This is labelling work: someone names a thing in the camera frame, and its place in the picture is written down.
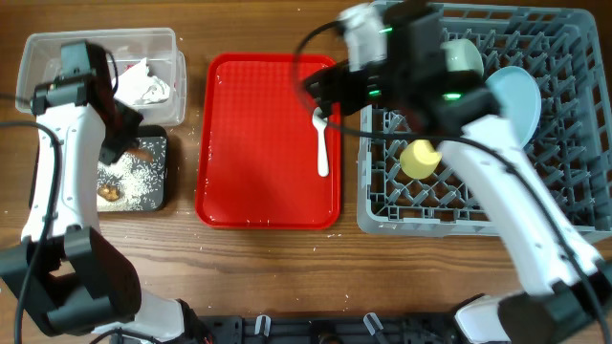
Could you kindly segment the brown food scrap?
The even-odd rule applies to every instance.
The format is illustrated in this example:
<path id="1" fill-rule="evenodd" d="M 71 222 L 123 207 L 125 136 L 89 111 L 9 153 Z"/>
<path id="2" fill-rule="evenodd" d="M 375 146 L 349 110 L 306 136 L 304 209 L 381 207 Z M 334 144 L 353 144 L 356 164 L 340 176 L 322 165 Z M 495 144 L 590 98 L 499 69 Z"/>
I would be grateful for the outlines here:
<path id="1" fill-rule="evenodd" d="M 119 188 L 111 184 L 102 184 L 98 188 L 98 195 L 109 203 L 116 202 L 121 197 Z"/>

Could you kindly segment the light green bowl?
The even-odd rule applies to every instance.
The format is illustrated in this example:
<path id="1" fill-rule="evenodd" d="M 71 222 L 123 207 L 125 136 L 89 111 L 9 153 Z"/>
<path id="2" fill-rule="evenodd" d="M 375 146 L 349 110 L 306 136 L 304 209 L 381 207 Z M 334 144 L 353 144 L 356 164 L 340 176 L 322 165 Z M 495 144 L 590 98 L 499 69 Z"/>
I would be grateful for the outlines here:
<path id="1" fill-rule="evenodd" d="M 450 72 L 473 71 L 484 75 L 484 63 L 477 47 L 468 39 L 455 39 L 441 44 Z"/>

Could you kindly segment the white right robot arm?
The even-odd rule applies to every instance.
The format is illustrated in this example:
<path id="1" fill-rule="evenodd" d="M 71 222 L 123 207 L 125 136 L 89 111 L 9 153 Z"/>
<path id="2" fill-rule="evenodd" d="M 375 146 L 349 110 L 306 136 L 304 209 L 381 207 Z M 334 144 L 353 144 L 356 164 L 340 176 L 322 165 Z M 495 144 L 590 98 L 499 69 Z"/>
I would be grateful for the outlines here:
<path id="1" fill-rule="evenodd" d="M 610 263 L 560 210 L 483 77 L 449 68 L 440 14 L 425 1 L 386 11 L 360 4 L 331 28 L 348 57 L 295 80 L 307 111 L 323 118 L 369 105 L 411 111 L 407 138 L 435 146 L 513 260 L 521 290 L 459 307 L 453 318 L 460 334 L 470 343 L 558 343 L 598 323 L 609 339 Z"/>

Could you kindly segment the large light blue plate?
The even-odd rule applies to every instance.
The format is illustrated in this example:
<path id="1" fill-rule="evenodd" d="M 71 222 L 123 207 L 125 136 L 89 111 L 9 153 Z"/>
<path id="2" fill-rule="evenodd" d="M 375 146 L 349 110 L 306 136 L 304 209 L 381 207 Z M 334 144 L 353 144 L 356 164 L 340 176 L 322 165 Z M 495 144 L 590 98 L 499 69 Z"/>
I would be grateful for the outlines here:
<path id="1" fill-rule="evenodd" d="M 524 69 L 508 66 L 486 80 L 502 106 L 520 145 L 525 147 L 535 134 L 541 117 L 542 97 L 536 80 Z"/>

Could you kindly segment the yellow plastic cup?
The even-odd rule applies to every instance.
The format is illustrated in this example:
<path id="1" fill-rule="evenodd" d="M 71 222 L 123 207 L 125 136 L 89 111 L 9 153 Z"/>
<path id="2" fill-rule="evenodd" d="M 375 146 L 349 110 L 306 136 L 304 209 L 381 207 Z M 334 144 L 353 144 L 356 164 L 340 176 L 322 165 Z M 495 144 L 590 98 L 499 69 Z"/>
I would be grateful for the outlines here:
<path id="1" fill-rule="evenodd" d="M 411 179 L 422 180 L 430 177 L 442 160 L 428 140 L 414 140 L 400 155 L 402 171 Z"/>

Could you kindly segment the brown carrot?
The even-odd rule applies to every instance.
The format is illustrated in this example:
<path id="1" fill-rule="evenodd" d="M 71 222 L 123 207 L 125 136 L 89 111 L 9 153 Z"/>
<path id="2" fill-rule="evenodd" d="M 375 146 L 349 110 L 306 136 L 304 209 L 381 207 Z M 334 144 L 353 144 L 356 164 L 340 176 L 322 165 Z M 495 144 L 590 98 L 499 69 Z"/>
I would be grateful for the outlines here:
<path id="1" fill-rule="evenodd" d="M 151 153 L 141 148 L 129 148 L 125 151 L 125 153 L 133 156 L 135 159 L 139 161 L 144 161 L 147 163 L 151 163 L 154 160 Z"/>

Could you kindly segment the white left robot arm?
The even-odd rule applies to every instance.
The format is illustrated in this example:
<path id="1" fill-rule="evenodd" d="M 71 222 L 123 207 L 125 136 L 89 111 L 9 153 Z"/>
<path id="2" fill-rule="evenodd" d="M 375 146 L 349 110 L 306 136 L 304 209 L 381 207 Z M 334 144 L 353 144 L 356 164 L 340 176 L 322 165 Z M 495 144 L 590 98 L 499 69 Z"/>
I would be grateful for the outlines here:
<path id="1" fill-rule="evenodd" d="M 31 211 L 17 246 L 1 253 L 1 277 L 17 300 L 13 335 L 29 317 L 49 337 L 91 335 L 141 343 L 210 343 L 183 300 L 141 286 L 131 262 L 100 233 L 98 166 L 137 144 L 140 113 L 115 97 L 112 54 L 80 40 L 60 50 L 61 71 L 30 101 L 38 155 Z"/>

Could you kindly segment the white plastic spoon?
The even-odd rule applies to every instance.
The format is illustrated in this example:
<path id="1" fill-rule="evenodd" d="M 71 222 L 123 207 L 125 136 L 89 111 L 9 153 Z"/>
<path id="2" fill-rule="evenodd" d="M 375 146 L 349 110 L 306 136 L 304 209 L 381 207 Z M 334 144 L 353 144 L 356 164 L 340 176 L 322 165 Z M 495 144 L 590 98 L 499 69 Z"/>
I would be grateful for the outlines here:
<path id="1" fill-rule="evenodd" d="M 317 173 L 320 177 L 324 178 L 329 174 L 329 162 L 325 138 L 327 119 L 322 118 L 321 115 L 322 110 L 317 107 L 312 114 L 312 124 L 317 131 Z"/>

